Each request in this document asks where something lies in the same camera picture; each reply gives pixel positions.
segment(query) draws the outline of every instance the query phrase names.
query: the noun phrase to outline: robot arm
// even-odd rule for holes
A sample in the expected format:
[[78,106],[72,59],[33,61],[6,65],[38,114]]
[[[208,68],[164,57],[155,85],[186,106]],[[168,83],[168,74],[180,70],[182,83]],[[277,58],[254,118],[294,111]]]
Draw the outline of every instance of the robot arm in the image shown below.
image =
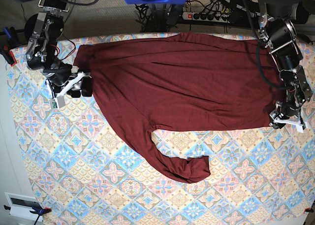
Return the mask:
[[[257,46],[256,59],[258,69],[265,82],[274,88],[286,91],[286,101],[283,103],[277,101],[275,110],[269,115],[270,126],[281,129],[285,124],[292,124],[297,127],[298,131],[303,132],[307,124],[301,116],[301,108],[306,101],[311,100],[313,93],[307,83],[304,69],[299,64],[303,56],[296,43],[297,34],[294,25],[288,16],[291,9],[287,9],[290,5],[300,1],[279,0],[279,4],[276,4],[274,0],[258,0],[260,8],[258,20],[260,38],[258,37],[258,41],[263,48],[269,49],[269,54],[285,87],[277,87],[264,77],[259,60],[260,44]],[[299,119],[298,122],[289,120],[293,116]]]
[[40,70],[46,77],[53,109],[65,106],[65,94],[72,97],[92,96],[92,79],[89,72],[72,72],[72,65],[65,64],[55,55],[57,39],[63,32],[62,11],[66,3],[49,0],[49,5],[44,4],[44,10],[26,23],[26,30],[31,32],[27,37],[25,60],[30,70]]

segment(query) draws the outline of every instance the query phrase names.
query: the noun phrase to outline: metal bracket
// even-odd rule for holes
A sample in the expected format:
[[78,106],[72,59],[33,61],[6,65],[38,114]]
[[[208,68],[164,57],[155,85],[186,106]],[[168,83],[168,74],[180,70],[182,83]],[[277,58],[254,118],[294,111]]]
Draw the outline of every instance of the metal bracket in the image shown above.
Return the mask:
[[68,5],[68,8],[66,10],[60,10],[60,9],[57,9],[57,8],[54,8],[54,7],[45,7],[44,5],[42,5],[42,1],[43,0],[39,0],[37,6],[40,7],[40,8],[44,8],[44,10],[52,11],[52,13],[53,14],[56,13],[55,15],[57,15],[57,16],[59,16],[60,12],[68,12],[68,11],[70,11],[70,7],[71,7],[70,4]]
[[[294,49],[295,49],[295,51],[296,51],[296,53],[297,53],[297,54],[300,53],[299,47],[298,47],[297,44],[296,44],[296,30],[295,30],[295,28],[294,28],[292,22],[291,22],[290,20],[286,20],[286,21],[285,21],[285,25],[286,25],[286,27],[288,28],[288,30],[290,31],[291,40],[288,41],[288,42],[285,43],[285,44],[282,44],[282,45],[278,46],[278,47],[274,47],[274,45],[273,45],[273,43],[272,43],[271,40],[269,40],[269,41],[268,41],[268,44],[266,45],[266,48],[269,47],[269,49],[270,49],[269,54],[271,55],[271,58],[272,58],[272,60],[274,61],[274,63],[275,63],[275,65],[276,65],[276,67],[277,67],[277,69],[278,69],[279,72],[281,72],[282,70],[279,69],[279,65],[278,65],[278,63],[277,63],[277,61],[276,61],[276,58],[275,58],[275,56],[274,56],[274,54],[275,54],[277,51],[279,51],[279,50],[283,49],[284,47],[286,47],[286,46],[292,44],[293,47],[294,47]],[[267,41],[268,38],[269,38],[269,36],[268,36],[268,34],[266,33],[266,31],[265,31],[264,28],[262,28],[262,29],[260,30],[260,33],[261,33],[261,37],[263,38],[263,40]]]
[[312,95],[313,95],[313,92],[306,80],[306,77],[305,77],[305,72],[304,72],[304,69],[303,68],[300,68],[297,73],[297,79],[300,83],[300,87],[301,87],[301,90],[303,91],[303,94],[304,94],[304,97],[305,97],[305,100],[307,100],[308,102],[310,102],[311,98],[312,98]]
[[290,120],[281,120],[280,117],[276,117],[274,120],[275,123],[281,123],[281,124],[289,124],[296,127],[296,130],[300,133],[304,132],[304,128],[309,128],[307,122],[304,122],[304,124],[301,124],[300,122],[290,121]]
[[47,19],[47,24],[44,28],[44,33],[45,33],[45,38],[44,38],[44,43],[43,47],[35,54],[35,56],[41,57],[41,62],[44,63],[46,62],[46,57],[47,57],[47,52],[46,52],[46,46],[49,41],[49,35],[48,35],[48,30],[51,24],[53,24],[53,20],[50,18]]
[[39,12],[37,16],[37,20],[35,23],[35,27],[33,33],[29,39],[27,51],[26,51],[26,60],[30,61],[33,59],[33,54],[35,52],[35,47],[37,45],[37,41],[40,38],[40,34],[42,32],[43,26],[45,24],[47,13],[46,12]]

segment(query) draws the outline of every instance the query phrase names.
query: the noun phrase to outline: wire bundle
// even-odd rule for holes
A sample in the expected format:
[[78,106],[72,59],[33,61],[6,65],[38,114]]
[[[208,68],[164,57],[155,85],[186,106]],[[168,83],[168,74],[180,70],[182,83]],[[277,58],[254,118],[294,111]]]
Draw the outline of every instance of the wire bundle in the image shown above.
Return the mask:
[[147,4],[141,4],[141,5],[135,4],[135,8],[138,11],[138,19],[136,20],[136,22],[141,24],[140,32],[144,32],[148,20],[151,19],[151,11]]
[[187,0],[184,7],[186,8],[186,11],[190,12],[199,12],[199,14],[207,12],[207,15],[209,15],[211,12],[213,14],[217,14],[220,12],[221,14],[225,13],[226,8],[223,6],[223,4],[218,0],[209,0],[208,4],[204,4],[205,0]]
[[[73,45],[73,49],[63,59],[60,59],[60,61],[65,60],[66,58],[70,57],[70,55],[73,54],[75,52],[75,50],[76,50],[75,43],[72,40],[70,40],[67,37],[65,37],[65,35],[63,35],[63,37],[66,40],[68,40]],[[56,46],[56,45],[53,45],[53,44],[51,44],[51,46],[53,46],[55,51],[57,52],[57,54],[55,55],[55,58],[58,58],[58,56],[60,54],[60,48],[58,46]]]

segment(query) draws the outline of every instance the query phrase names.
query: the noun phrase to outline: power cord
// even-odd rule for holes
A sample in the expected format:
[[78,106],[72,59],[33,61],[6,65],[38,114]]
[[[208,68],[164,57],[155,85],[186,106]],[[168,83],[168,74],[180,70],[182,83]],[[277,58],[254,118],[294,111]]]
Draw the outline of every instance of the power cord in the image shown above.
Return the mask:
[[68,57],[69,57],[71,54],[73,54],[74,51],[76,50],[75,43],[74,43],[72,40],[68,39],[64,34],[63,34],[63,37],[64,37],[66,40],[68,40],[70,43],[72,43],[74,47],[73,47],[72,51],[71,51],[70,53],[68,53],[67,56],[65,56],[63,59],[60,59],[60,61],[65,60],[66,58],[68,58]]
[[69,19],[70,15],[72,14],[73,10],[74,10],[74,5],[72,5],[72,8],[71,8],[71,10],[68,13],[68,16],[64,20],[64,22],[63,22],[64,24],[66,24],[66,22],[68,21],[68,19]]
[[23,5],[22,5],[22,4],[21,4],[21,8],[22,8],[22,10],[23,10],[23,17],[24,17],[24,20],[25,20],[25,21],[27,21],[27,19],[26,19],[26,17],[25,17],[24,7],[23,7]]
[[277,90],[289,90],[289,89],[292,89],[292,86],[277,86],[276,84],[270,82],[267,77],[265,76],[263,70],[262,70],[262,67],[261,67],[261,63],[260,63],[260,45],[257,44],[256,46],[256,63],[257,63],[257,67],[258,67],[258,71],[259,71],[259,74],[262,78],[262,80],[269,86],[271,86],[272,88],[275,88]]
[[184,5],[184,7],[186,8],[186,11],[188,10],[188,6],[190,6],[190,10],[192,7],[196,7],[196,6],[192,6],[193,2],[199,3],[203,7],[203,10],[201,12],[199,12],[199,15],[201,15],[202,13],[205,13],[205,12],[207,12],[207,15],[209,15],[215,5],[218,5],[216,11],[214,11],[217,13],[220,9],[220,6],[221,6],[221,2],[219,2],[217,0],[210,0],[210,2],[207,5],[204,5],[199,0],[187,0],[186,4]]
[[137,5],[135,4],[135,8],[138,11],[138,18],[136,22],[141,24],[140,32],[144,32],[148,21],[151,19],[151,14],[148,16],[148,12],[150,11],[149,6],[147,4]]
[[247,14],[248,20],[249,20],[249,22],[250,22],[251,29],[252,29],[252,31],[253,31],[253,33],[254,33],[255,39],[258,41],[259,44],[266,45],[266,44],[268,43],[268,41],[265,42],[265,41],[261,40],[260,38],[258,38],[258,36],[257,36],[257,34],[256,34],[256,31],[255,31],[255,29],[254,29],[254,25],[253,25],[253,23],[252,23],[252,17],[251,17],[251,15],[250,15],[250,10],[249,10],[249,8],[248,8],[248,5],[247,5],[247,3],[246,3],[246,0],[242,0],[242,1],[243,1],[243,4],[244,4],[244,7],[245,7],[245,9],[246,9],[246,14]]
[[78,2],[71,2],[68,0],[60,0],[60,1],[69,3],[71,5],[77,5],[77,6],[91,6],[91,5],[96,4],[99,0],[94,0],[93,2],[90,2],[90,3],[78,3]]

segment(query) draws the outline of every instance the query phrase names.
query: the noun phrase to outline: shirt sleeve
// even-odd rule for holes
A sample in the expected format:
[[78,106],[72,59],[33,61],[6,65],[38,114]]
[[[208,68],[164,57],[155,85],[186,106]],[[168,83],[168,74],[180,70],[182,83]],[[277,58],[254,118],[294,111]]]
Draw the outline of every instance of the shirt sleeve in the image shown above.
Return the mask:
[[110,104],[103,103],[100,93],[94,88],[94,97],[110,126],[157,171],[168,178],[185,183],[196,183],[210,175],[208,156],[186,160],[163,155],[151,139],[155,128],[141,112],[123,96]]

